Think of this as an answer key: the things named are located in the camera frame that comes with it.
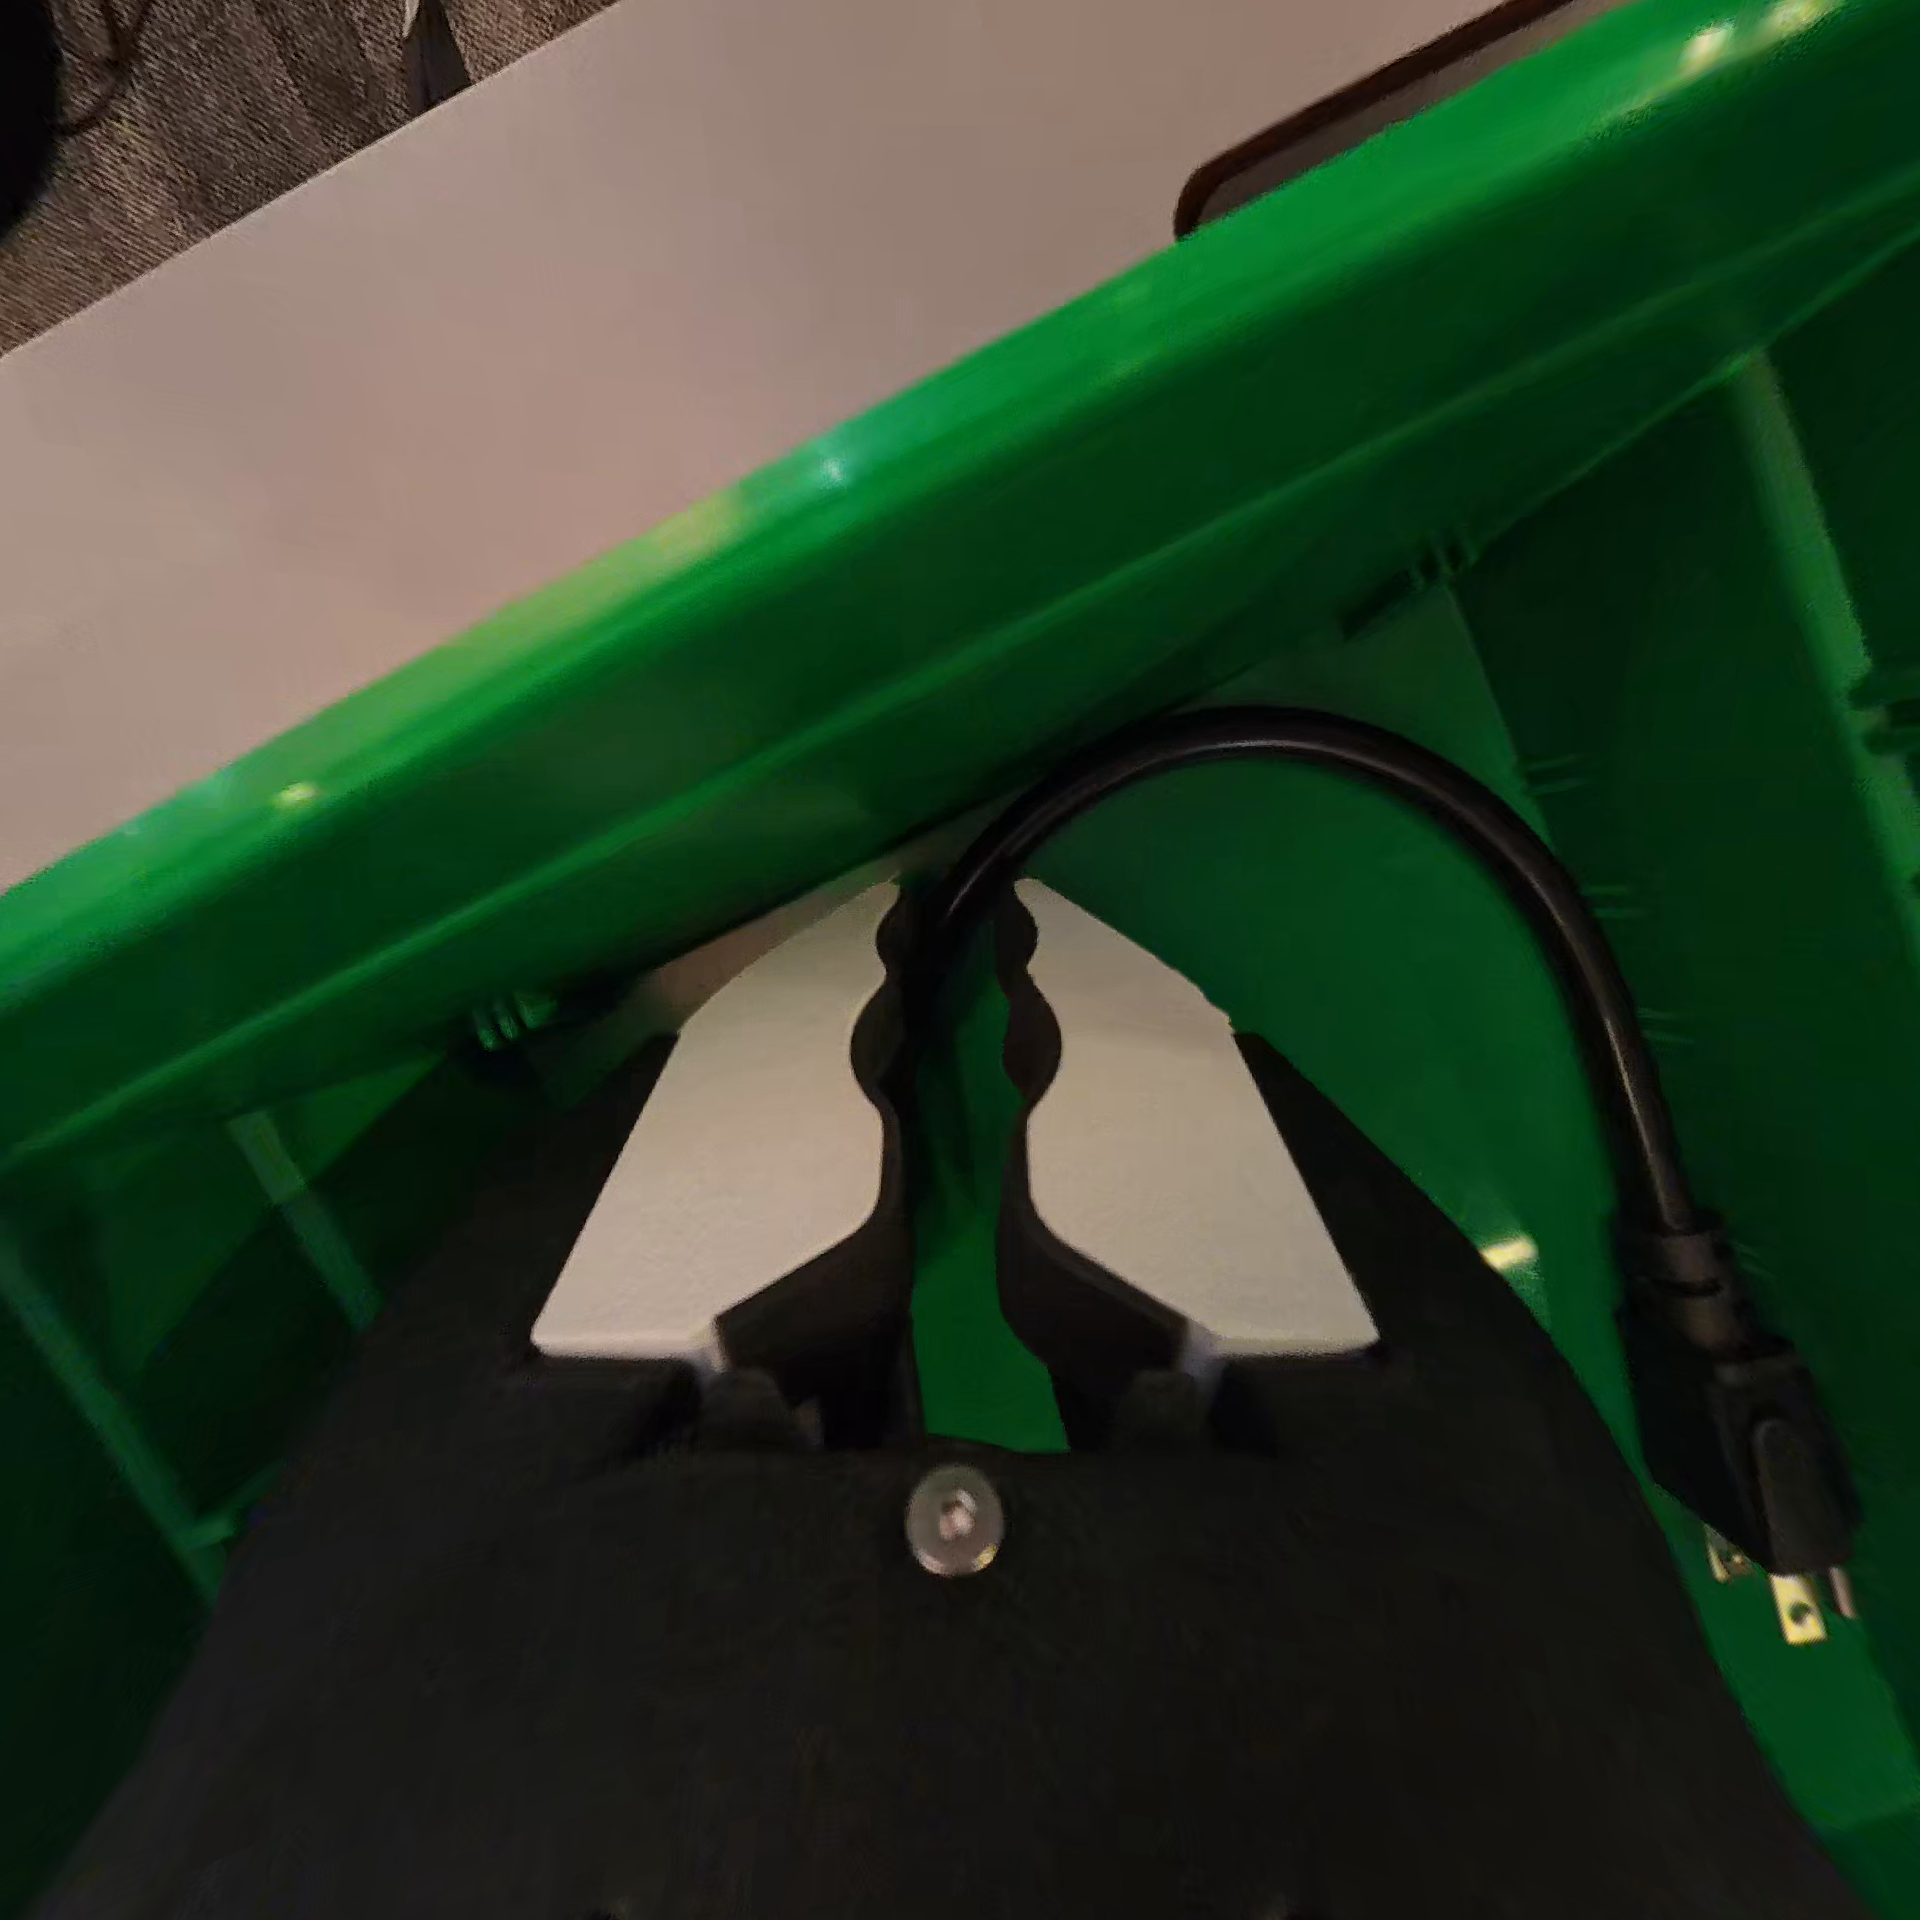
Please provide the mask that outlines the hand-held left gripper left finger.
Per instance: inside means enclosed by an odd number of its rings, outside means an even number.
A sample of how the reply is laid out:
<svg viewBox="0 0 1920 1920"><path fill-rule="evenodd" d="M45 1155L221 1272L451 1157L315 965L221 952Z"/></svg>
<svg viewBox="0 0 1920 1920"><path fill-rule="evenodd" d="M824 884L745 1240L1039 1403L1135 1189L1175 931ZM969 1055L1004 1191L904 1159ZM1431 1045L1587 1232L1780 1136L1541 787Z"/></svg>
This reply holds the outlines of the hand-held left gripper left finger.
<svg viewBox="0 0 1920 1920"><path fill-rule="evenodd" d="M764 1373L833 1447L900 1426L910 915L875 879L687 1014L533 1323L545 1366Z"/></svg>

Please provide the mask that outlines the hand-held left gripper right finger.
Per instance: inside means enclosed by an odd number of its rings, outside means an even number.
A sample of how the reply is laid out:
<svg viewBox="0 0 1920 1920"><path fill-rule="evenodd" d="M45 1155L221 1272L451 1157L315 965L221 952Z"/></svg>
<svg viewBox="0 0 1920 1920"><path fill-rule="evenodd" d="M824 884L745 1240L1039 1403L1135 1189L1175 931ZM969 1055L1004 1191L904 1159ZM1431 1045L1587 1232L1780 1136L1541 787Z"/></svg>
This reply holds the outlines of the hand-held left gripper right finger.
<svg viewBox="0 0 1920 1920"><path fill-rule="evenodd" d="M1381 1327L1232 1020L1039 879L993 924L1016 1095L997 1288L1067 1448L1267 1447L1363 1403Z"/></svg>

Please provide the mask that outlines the green plastic bin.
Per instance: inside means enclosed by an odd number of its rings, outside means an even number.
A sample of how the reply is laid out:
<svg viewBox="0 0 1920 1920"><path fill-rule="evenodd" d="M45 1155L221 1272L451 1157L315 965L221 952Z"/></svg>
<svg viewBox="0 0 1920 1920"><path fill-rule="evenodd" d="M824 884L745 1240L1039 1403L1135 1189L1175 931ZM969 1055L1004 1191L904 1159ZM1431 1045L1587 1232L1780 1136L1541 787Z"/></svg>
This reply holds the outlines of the green plastic bin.
<svg viewBox="0 0 1920 1920"><path fill-rule="evenodd" d="M1916 5L1623 5L1176 243L1249 5L601 13L4 359L4 1915L1916 1915ZM912 902L903 1421L533 1323ZM1381 1327L1067 1448L993 924ZM1859 1620L1648 1474L1718 1220Z"/></svg>

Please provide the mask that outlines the white stand with wooden board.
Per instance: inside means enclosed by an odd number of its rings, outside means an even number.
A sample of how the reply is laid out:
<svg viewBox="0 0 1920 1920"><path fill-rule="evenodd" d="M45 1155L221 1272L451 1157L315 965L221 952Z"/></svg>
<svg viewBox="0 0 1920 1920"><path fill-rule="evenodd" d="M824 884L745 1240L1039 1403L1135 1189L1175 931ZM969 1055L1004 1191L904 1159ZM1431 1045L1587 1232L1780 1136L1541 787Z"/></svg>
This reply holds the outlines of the white stand with wooden board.
<svg viewBox="0 0 1920 1920"><path fill-rule="evenodd" d="M1172 237L1185 239L1237 208L1277 192L1620 6L1620 2L1487 6L1203 163L1185 179L1175 204Z"/></svg>

